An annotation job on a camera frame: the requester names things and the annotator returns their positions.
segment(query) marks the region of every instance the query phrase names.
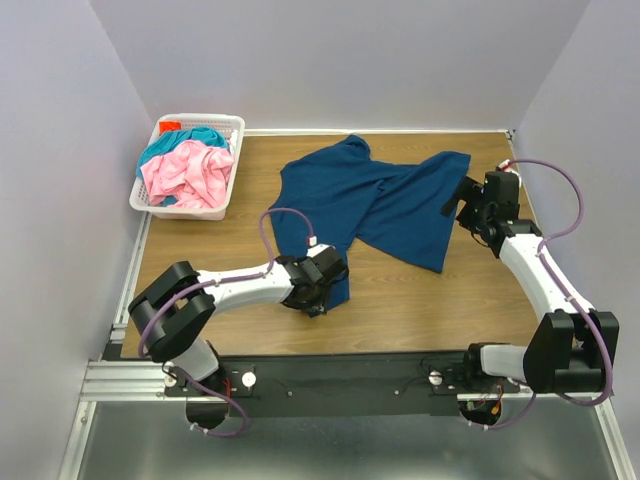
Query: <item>white wall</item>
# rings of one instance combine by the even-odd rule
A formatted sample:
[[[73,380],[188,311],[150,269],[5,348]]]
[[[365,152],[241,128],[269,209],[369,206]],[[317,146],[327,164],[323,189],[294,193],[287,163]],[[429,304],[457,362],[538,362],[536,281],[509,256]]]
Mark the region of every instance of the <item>white wall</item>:
[[[153,118],[515,127],[587,0],[91,0]]]
[[[593,0],[516,133],[521,157],[557,162],[583,188],[582,227],[551,247],[597,308],[621,324],[613,401],[640,471],[640,3]],[[570,187],[537,169],[526,181],[547,232],[572,221]]]
[[[0,477],[57,478],[137,232],[151,124],[84,0],[0,16]]]

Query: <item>wood surface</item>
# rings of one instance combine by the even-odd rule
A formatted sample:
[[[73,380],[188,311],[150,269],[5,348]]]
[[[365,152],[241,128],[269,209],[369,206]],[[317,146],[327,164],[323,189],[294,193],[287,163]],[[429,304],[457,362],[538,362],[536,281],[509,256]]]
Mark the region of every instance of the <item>wood surface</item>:
[[[419,163],[443,150],[469,153],[470,176],[476,180],[512,156],[502,133],[363,137],[371,145],[372,158],[392,163]],[[278,197],[280,169],[342,138],[245,138],[226,218],[221,222],[154,218],[136,293],[180,260],[211,271],[265,262],[257,220]],[[521,217],[532,218],[524,192],[520,201]],[[265,225],[273,241],[270,222]],[[326,316],[310,319],[281,305],[252,306],[215,316],[204,328],[203,338],[221,354],[439,350],[464,349],[482,341],[526,345],[537,326],[533,309],[509,270],[457,224],[440,275],[357,239],[348,257],[351,300]],[[138,339],[129,322],[123,357],[136,355]]]

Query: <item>laundry basket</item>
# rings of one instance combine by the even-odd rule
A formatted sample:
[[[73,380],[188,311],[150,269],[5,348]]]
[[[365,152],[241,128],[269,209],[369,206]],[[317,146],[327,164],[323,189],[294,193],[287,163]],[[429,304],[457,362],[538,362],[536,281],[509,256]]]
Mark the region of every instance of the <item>laundry basket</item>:
[[[156,122],[156,126],[153,129],[149,144],[155,142],[160,135],[159,125],[160,122],[180,122],[183,129],[194,127],[210,127],[222,135],[230,144],[231,153],[235,158],[235,162],[231,167],[231,175],[229,175],[229,183],[227,184],[227,197],[224,203],[218,208],[172,208],[163,206],[149,205],[149,194],[145,187],[144,181],[141,178],[136,177],[136,181],[131,189],[131,196],[129,197],[129,204],[135,210],[141,212],[151,212],[158,218],[167,219],[186,219],[186,220],[222,220],[227,207],[229,206],[229,200],[231,200],[231,193],[233,192],[233,184],[236,179],[236,172],[238,170],[238,161],[240,160],[240,149],[242,148],[242,137],[244,136],[244,120],[240,117],[233,115],[218,115],[208,113],[175,113],[171,115],[165,115]],[[235,140],[235,145],[232,144],[232,135]]]

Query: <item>dark blue shirt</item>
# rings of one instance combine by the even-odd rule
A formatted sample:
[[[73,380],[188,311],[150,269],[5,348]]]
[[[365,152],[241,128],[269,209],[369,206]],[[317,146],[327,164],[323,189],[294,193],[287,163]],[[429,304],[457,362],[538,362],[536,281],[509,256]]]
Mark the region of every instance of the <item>dark blue shirt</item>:
[[[371,160],[371,149],[350,135],[336,145],[287,164],[273,207],[300,210],[318,243],[333,245],[347,260],[353,239],[420,267],[442,272],[455,214],[440,207],[467,173],[469,155],[441,152],[419,165]],[[283,255],[306,255],[307,229],[289,213],[271,215]],[[349,299],[348,279],[333,287],[329,308]]]

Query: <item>screw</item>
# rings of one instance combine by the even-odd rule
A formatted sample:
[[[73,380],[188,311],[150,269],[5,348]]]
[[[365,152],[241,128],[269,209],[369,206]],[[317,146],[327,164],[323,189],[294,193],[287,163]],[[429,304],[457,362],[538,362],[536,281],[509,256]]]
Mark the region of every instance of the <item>screw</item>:
[[[442,375],[437,370],[434,370],[429,374],[429,382],[431,385],[440,385],[442,384]]]
[[[170,375],[164,377],[164,386],[167,388],[175,387],[178,381]]]

